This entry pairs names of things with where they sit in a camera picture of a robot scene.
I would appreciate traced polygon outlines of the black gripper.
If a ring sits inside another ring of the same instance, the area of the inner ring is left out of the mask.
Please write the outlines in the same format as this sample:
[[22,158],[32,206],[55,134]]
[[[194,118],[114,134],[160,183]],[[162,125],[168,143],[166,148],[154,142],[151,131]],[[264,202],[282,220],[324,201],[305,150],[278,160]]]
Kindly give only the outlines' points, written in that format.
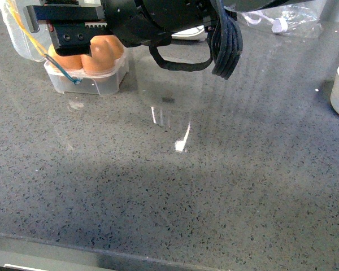
[[40,1],[23,8],[29,30],[47,25],[60,56],[91,55],[95,36],[114,35],[125,47],[167,46],[182,30],[209,25],[215,19],[210,1]]

